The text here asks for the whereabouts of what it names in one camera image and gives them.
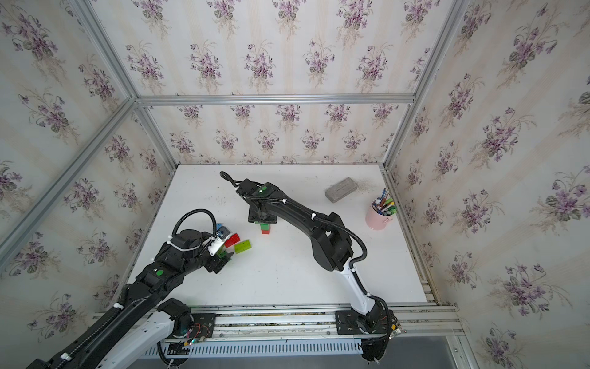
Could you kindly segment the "red long lego brick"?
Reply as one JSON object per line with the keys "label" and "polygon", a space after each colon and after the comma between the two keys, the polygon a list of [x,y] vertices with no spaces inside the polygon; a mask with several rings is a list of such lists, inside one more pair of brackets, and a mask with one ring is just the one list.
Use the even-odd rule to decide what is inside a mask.
{"label": "red long lego brick", "polygon": [[238,244],[241,242],[241,238],[238,235],[238,233],[234,233],[233,235],[231,235],[224,243],[224,247],[226,248],[230,248],[233,247],[234,245]]}

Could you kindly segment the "lime long lego brick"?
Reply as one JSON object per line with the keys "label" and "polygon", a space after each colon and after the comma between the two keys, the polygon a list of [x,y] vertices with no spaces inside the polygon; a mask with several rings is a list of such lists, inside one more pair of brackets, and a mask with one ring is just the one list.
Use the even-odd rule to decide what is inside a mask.
{"label": "lime long lego brick", "polygon": [[236,254],[243,253],[243,252],[248,251],[250,249],[252,249],[252,245],[249,240],[241,241],[241,242],[234,245],[234,252]]}

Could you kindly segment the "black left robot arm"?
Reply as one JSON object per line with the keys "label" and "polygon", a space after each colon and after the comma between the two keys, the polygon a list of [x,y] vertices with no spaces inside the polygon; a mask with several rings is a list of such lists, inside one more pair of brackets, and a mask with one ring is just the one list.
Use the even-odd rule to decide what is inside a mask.
{"label": "black left robot arm", "polygon": [[175,231],[95,324],[48,361],[36,359],[29,367],[125,368],[165,338],[186,337],[194,324],[191,309],[169,295],[198,269],[220,272],[231,258],[221,254],[229,238],[225,227]]}

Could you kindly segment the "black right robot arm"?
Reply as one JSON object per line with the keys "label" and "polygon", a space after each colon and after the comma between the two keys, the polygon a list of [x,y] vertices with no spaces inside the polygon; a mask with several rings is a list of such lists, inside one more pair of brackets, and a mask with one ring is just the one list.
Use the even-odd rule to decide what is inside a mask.
{"label": "black right robot arm", "polygon": [[361,333],[373,335],[385,330],[391,335],[397,329],[397,320],[387,303],[368,292],[356,270],[356,264],[368,256],[367,246],[345,227],[338,214],[315,212],[270,182],[261,184],[249,179],[229,182],[249,205],[250,223],[274,224],[282,219],[307,235],[316,263],[343,279],[350,295],[352,319]]}

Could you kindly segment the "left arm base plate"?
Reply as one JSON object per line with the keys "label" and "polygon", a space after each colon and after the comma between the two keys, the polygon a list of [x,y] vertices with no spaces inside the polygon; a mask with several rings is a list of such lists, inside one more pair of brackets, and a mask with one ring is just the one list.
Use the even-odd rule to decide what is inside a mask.
{"label": "left arm base plate", "polygon": [[204,341],[213,336],[216,318],[217,315],[211,313],[184,315],[175,321],[171,336],[187,341]]}

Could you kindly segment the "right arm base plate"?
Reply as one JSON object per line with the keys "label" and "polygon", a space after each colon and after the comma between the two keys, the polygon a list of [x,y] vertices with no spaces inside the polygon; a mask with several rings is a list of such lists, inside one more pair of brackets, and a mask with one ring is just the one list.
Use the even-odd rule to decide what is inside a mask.
{"label": "right arm base plate", "polygon": [[355,310],[337,311],[335,313],[336,331],[338,335],[385,335],[388,328],[397,329],[398,320],[391,310],[388,312],[380,305],[373,306],[367,314],[362,315]]}

